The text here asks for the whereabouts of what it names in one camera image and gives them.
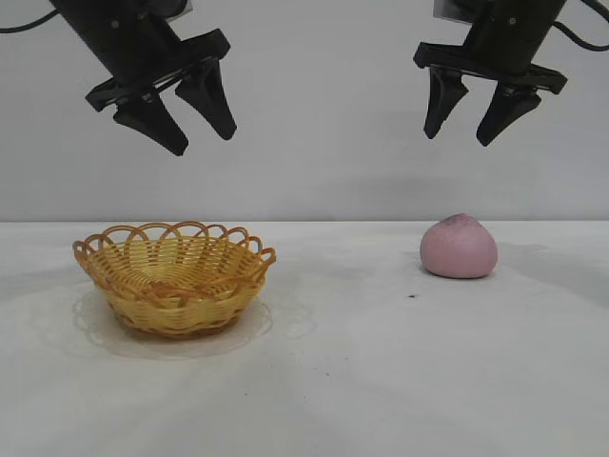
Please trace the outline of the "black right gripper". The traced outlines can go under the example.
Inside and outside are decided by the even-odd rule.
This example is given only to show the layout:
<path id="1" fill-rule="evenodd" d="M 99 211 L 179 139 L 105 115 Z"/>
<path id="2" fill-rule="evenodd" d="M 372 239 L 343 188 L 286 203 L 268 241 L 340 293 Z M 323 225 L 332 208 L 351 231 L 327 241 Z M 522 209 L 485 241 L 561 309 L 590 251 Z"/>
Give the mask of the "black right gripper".
<path id="1" fill-rule="evenodd" d="M 538 89 L 560 93 L 567 78 L 533 59 L 563 6 L 562 1 L 485 1 L 462 45 L 421 42 L 413 60 L 429 68 L 427 138 L 439 133 L 468 93 L 463 74 L 499 82 L 476 133 L 484 147 L 539 106 Z"/>

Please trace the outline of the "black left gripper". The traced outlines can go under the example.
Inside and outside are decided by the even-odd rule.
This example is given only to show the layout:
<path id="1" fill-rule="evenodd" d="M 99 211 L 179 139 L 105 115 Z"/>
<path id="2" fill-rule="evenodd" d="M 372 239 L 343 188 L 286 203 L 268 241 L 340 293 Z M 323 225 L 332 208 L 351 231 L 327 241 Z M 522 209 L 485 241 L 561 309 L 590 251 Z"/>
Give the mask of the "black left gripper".
<path id="1" fill-rule="evenodd" d="M 225 35 L 216 29 L 182 40 L 168 22 L 188 10 L 188 1 L 51 4 L 111 74 L 86 96 L 96 111 L 134 98 L 117 106 L 113 120 L 182 156 L 187 137 L 162 99 L 157 94 L 137 96 L 190 68 L 175 89 L 176 95 L 197 110 L 222 139 L 234 136 L 237 125 L 226 100 L 219 61 L 230 49 Z"/>

